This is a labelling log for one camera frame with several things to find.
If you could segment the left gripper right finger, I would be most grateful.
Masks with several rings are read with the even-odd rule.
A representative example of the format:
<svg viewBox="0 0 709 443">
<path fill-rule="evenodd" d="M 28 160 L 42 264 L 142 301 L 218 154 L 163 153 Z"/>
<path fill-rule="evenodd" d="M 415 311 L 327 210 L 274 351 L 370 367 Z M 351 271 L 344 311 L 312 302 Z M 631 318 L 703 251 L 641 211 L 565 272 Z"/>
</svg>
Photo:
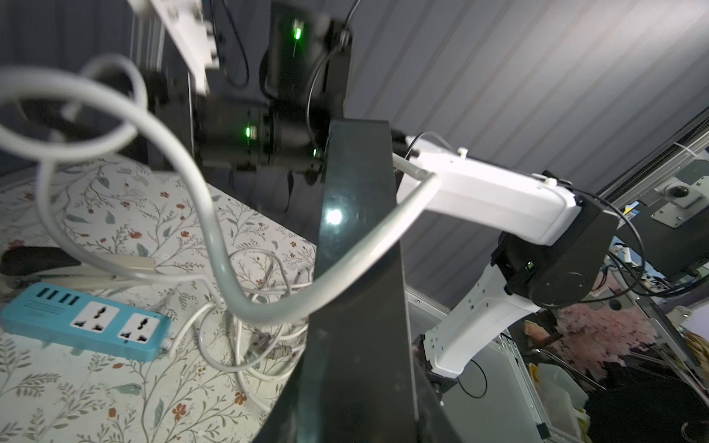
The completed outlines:
<svg viewBox="0 0 709 443">
<path fill-rule="evenodd" d="M 417 406 L 417 441 L 424 443 L 454 443 L 460 438 L 446 416 L 418 363 L 413 363 L 415 405 Z"/>
</svg>

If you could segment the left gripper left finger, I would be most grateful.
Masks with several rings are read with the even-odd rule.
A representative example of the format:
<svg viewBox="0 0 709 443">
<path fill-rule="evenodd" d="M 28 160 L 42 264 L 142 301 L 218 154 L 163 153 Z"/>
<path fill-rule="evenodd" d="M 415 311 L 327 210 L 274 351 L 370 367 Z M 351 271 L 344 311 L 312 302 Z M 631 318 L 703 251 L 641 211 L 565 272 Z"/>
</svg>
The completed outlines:
<svg viewBox="0 0 709 443">
<path fill-rule="evenodd" d="M 308 376 L 306 364 L 301 360 L 287 380 L 273 409 L 268 414 L 255 443 L 310 442 L 308 435 Z"/>
</svg>

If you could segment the black power strip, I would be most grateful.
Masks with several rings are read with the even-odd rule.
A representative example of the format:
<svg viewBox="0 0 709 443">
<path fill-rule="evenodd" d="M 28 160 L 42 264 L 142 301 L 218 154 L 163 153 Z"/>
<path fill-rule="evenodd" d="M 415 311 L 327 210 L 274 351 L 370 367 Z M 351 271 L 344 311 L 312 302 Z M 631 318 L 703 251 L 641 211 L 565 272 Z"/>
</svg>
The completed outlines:
<svg viewBox="0 0 709 443">
<path fill-rule="evenodd" d="M 396 205 L 391 129 L 330 124 L 316 273 L 322 274 Z M 409 442 L 415 406 L 400 247 L 395 245 L 313 316 L 300 378 L 297 442 Z"/>
</svg>

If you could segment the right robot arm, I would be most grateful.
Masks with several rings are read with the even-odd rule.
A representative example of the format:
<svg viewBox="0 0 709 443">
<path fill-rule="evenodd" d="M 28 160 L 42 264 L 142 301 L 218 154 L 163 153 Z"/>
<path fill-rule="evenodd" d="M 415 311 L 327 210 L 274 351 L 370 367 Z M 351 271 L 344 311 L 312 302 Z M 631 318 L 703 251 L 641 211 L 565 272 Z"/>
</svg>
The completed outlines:
<svg viewBox="0 0 709 443">
<path fill-rule="evenodd" d="M 352 33 L 344 20 L 271 5 L 268 49 L 260 65 L 267 103 L 225 101 L 209 94 L 206 74 L 223 68 L 216 3 L 135 1 L 154 18 L 182 56 L 199 101 L 188 147 L 198 163 L 256 171 L 284 168 L 308 184 L 323 179 L 343 123 Z M 543 308 L 566 308 L 592 290 L 619 218 L 613 208 L 582 197 L 546 175 L 522 175 L 472 159 L 439 135 L 393 133 L 398 160 L 441 183 L 431 212 L 500 230 L 489 267 L 452 313 L 425 336 L 428 371 L 456 378 L 490 341 Z"/>
</svg>

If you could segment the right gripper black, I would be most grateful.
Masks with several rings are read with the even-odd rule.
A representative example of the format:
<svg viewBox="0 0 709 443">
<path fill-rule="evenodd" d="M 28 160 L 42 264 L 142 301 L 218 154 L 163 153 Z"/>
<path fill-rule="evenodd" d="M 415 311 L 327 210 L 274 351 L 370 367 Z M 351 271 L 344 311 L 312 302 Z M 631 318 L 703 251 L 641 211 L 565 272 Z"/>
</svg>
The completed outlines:
<svg viewBox="0 0 709 443">
<path fill-rule="evenodd" d="M 142 68 L 148 92 L 148 111 L 162 122 L 194 155 L 193 93 L 191 77 L 175 49 L 167 52 L 158 70 Z M 154 143 L 138 136 L 120 155 L 148 166 L 154 172 L 173 172 L 175 168 Z"/>
</svg>

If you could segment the teal power strip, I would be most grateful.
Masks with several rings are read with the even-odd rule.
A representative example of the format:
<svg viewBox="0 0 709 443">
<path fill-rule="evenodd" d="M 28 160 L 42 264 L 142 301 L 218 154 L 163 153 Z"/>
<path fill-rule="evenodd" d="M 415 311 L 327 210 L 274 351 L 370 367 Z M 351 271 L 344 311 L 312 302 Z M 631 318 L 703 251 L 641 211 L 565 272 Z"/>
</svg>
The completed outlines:
<svg viewBox="0 0 709 443">
<path fill-rule="evenodd" d="M 1 311 L 11 334 L 109 356 L 151 362 L 162 352 L 172 321 L 53 284 L 33 284 Z"/>
</svg>

